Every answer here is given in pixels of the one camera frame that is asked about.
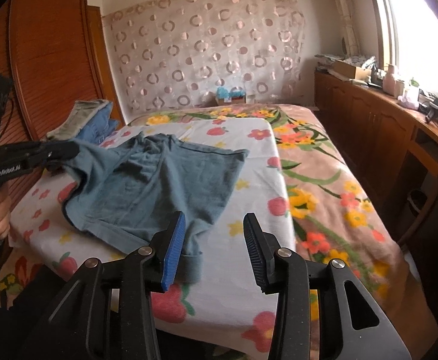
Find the floral bedsheet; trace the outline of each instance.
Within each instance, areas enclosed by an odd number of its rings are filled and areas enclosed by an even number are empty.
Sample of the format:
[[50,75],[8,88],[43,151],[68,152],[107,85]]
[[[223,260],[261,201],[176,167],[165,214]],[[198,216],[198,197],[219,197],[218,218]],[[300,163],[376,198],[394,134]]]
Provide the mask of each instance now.
[[[158,112],[145,115],[133,126],[189,123],[211,120],[217,133],[229,118],[257,117],[273,129],[279,158],[267,165],[281,169],[288,198],[267,202],[271,215],[291,216],[296,251],[306,259],[327,263],[333,258],[347,262],[401,335],[412,358],[419,359],[438,336],[438,328],[428,309],[420,284],[410,273],[400,248],[390,238],[370,200],[349,171],[324,128],[306,109],[295,105],[231,105]],[[251,134],[260,138],[262,130]],[[65,264],[68,256],[63,256]],[[0,290],[7,288],[9,302],[31,280],[41,264],[39,256],[27,249],[14,249],[0,272]],[[186,299],[187,294],[178,295]],[[241,336],[259,353],[269,350],[275,315],[263,311],[251,321]],[[318,345],[318,302],[311,293],[313,353]],[[217,350],[217,360],[244,355]]]

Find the bright window light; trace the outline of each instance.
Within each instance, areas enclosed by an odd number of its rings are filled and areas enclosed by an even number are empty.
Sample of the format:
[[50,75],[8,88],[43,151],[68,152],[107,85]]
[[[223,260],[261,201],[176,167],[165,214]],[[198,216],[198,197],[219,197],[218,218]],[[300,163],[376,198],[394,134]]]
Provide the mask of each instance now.
[[438,93],[438,20],[424,0],[390,0],[396,18],[398,69]]

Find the sheer curtain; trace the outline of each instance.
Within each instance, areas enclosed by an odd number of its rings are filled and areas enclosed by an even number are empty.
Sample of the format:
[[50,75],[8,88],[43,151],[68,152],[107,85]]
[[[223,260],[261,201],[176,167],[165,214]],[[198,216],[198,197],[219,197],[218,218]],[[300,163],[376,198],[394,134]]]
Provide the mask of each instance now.
[[352,24],[352,0],[334,0],[341,17],[342,36],[346,45],[347,55],[358,55],[360,53],[359,42],[357,40],[354,26]]

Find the pink circle pattern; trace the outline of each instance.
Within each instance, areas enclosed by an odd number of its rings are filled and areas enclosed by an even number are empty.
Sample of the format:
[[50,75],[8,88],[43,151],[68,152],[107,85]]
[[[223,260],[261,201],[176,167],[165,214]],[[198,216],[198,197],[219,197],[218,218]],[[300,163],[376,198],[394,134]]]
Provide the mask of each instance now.
[[136,112],[193,107],[217,86],[298,95],[304,23],[296,0],[155,0],[106,16],[104,30]]

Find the blue gripper pad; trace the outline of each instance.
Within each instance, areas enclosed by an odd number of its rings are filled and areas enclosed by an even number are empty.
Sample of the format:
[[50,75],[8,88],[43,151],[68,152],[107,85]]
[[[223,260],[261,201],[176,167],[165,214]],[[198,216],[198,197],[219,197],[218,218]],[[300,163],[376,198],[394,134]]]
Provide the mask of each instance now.
[[164,271],[160,282],[164,291],[169,289],[169,286],[174,282],[174,278],[176,277],[177,265],[179,264],[180,251],[182,250],[185,235],[186,217],[184,213],[181,212],[164,257]]

